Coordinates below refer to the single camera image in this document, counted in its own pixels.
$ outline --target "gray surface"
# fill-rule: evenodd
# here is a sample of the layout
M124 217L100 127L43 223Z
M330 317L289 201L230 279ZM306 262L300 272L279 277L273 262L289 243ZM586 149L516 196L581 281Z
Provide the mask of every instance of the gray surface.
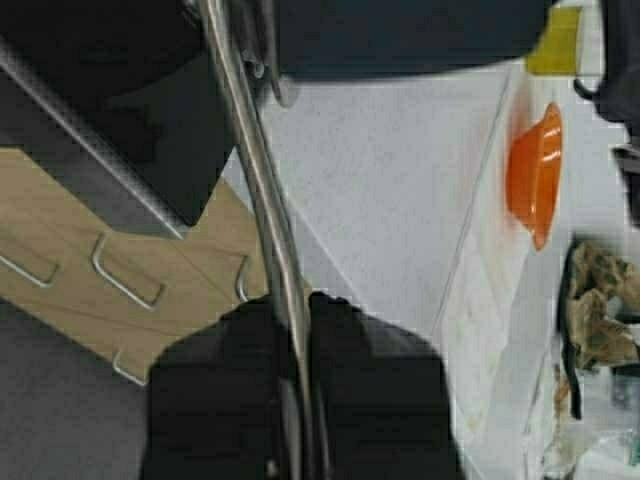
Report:
M1 299L0 392L0 478L138 478L144 391Z
M305 278L433 340L510 65L304 84L261 110ZM237 155L223 174L248 202Z

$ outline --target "orange bowl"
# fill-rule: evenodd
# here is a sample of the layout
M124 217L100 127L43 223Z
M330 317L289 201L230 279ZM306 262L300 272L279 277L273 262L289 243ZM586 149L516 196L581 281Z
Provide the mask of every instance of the orange bowl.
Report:
M549 239L562 168L562 116L555 103L511 147L507 206L531 232L536 250Z

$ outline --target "plastic bag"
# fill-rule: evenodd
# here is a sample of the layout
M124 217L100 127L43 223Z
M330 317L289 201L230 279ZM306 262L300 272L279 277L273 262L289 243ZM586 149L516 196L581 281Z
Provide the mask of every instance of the plastic bag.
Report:
M604 464L629 467L638 462L640 378L613 375L603 368L583 374L580 380L584 417L582 421L566 417L558 425L543 459L550 479L566 478L587 452Z

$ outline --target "chrome tube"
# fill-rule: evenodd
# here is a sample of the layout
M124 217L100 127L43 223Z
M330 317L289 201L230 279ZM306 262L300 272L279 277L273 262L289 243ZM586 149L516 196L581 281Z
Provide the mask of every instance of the chrome tube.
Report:
M205 36L227 101L240 161L249 185L275 313L291 331L300 385L303 472L314 471L314 422L309 372L310 318L289 216L265 141L225 0L198 0ZM300 472L293 472L296 477Z

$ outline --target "black object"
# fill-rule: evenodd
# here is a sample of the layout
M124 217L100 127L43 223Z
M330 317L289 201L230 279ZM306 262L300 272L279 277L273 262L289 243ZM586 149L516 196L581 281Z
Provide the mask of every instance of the black object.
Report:
M344 300L316 293L309 305L330 478L463 479L444 366L430 345Z
M141 479L286 478L270 312L242 305L164 352L150 374Z
M574 238L567 258L564 263L564 271L562 273L562 282L560 284L560 292L558 296L558 304L556 311L557 327L562 335L562 363L564 372L567 375L569 388L571 390L571 416L576 420L582 420L582 391L580 390L580 381L576 373L576 347L571 341L569 332L569 322L567 321L567 301L569 300L569 290L571 288L571 269L573 268L573 252L580 244L580 240Z
M638 325L640 324L640 316L628 313L622 313L616 315L616 320L624 323L625 325ZM614 376L621 377L636 377L640 378L640 365L625 365L624 367L613 368Z
M314 294L312 371L331 478L462 479L441 360L418 337ZM142 478L289 478L277 385L295 382L268 298L168 349L148 391Z
M172 213L197 223L234 139L201 25L182 0L3 2L0 36ZM46 148L22 128L19 146Z
M625 179L631 219L640 226L640 3L601 0L600 8L605 74L595 91L589 91L578 79L574 87L578 95L594 103L603 119L627 127L629 144L613 153Z
M623 123L631 136L640 135L640 3L634 0L602 0L604 21L604 77L594 92L580 80L577 93L594 103L598 114Z
M3 146L21 148L113 228L140 235L165 231L155 215L133 197L127 185L119 182L91 151L65 131L1 69L0 105Z
M278 0L280 69L297 79L349 80L508 60L535 47L554 3Z

